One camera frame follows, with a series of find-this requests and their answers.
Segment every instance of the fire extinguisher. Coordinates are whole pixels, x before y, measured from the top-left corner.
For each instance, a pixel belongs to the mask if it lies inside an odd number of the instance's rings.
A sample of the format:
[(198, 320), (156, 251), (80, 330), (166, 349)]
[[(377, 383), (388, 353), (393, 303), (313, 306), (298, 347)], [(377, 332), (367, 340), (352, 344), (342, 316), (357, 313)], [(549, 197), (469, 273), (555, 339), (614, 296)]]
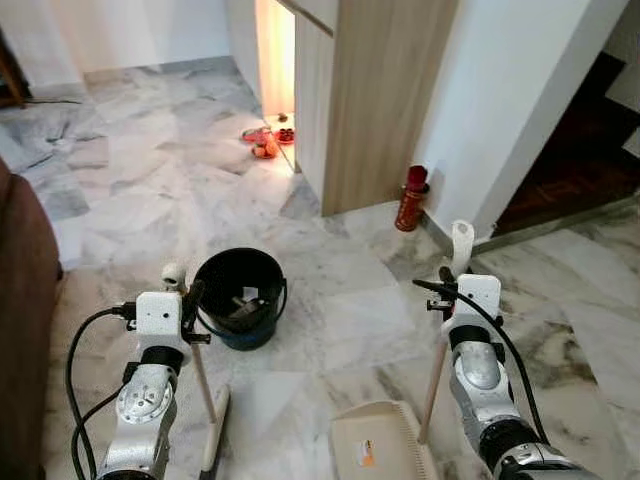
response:
[(396, 228), (403, 232), (415, 230), (423, 215), (422, 201), (429, 190), (427, 185), (427, 169), (414, 165), (409, 168), (404, 195), (400, 200), (400, 208), (396, 217)]

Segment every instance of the orange sticker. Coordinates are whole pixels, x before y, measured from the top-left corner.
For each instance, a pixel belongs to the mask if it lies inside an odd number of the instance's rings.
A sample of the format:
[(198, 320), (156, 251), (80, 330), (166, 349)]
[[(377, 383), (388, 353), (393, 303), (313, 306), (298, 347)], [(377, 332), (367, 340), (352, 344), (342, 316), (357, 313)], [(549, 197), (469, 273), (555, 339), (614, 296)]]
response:
[(363, 440), (356, 444), (356, 453), (358, 457), (358, 465), (361, 467), (373, 467), (375, 461), (373, 459), (373, 442), (371, 440)]

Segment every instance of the object in bucket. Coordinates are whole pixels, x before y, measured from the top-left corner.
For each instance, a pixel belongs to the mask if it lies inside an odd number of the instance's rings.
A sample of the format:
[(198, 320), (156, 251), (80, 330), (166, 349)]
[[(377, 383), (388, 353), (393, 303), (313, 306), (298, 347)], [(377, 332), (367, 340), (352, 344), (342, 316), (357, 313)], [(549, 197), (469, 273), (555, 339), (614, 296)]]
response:
[(253, 350), (273, 336), (287, 285), (271, 256), (253, 248), (225, 250), (207, 260), (195, 278), (205, 283), (200, 323), (227, 346)]
[(238, 297), (233, 297), (231, 300), (233, 300), (233, 303), (238, 305), (238, 307), (240, 308), (229, 315), (229, 318), (242, 318), (245, 315), (249, 315), (250, 313), (257, 311), (260, 307), (267, 303), (261, 298), (252, 298), (248, 302)]
[(422, 200), (424, 194), (429, 190), (427, 185), (427, 169), (421, 165), (414, 165), (409, 168), (407, 185), (404, 195), (400, 200), (400, 207), (396, 217), (396, 228), (403, 232), (415, 230), (420, 223), (422, 214)]

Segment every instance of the wooden cabinet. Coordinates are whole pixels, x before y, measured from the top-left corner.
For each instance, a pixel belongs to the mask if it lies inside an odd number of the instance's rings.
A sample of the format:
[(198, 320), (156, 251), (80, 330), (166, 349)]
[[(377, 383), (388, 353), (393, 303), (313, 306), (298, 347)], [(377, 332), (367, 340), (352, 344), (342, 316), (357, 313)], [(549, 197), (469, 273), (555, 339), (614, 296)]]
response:
[(296, 17), (296, 162), (322, 198), (329, 138), (333, 38), (305, 17)]
[[(265, 9), (275, 1), (228, 1), (236, 63), (267, 114), (279, 107), (273, 91), (283, 83), (264, 61), (275, 36)], [(323, 214), (397, 198), (456, 0), (278, 1), (295, 15), (296, 164)]]

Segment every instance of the white dustpan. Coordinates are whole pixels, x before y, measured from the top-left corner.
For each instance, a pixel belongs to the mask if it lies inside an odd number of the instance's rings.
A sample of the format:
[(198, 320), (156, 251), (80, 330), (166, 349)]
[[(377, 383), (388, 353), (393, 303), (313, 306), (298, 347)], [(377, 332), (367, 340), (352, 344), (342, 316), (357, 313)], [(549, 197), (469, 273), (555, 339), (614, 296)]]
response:
[[(473, 226), (453, 225), (451, 270), (463, 273), (471, 257)], [(426, 443), (446, 343), (440, 342), (427, 393), (422, 428), (406, 402), (366, 403), (331, 421), (331, 444), (340, 480), (438, 480), (438, 471)]]
[(341, 480), (438, 480), (431, 451), (417, 442), (420, 426), (406, 402), (372, 402), (331, 421)]

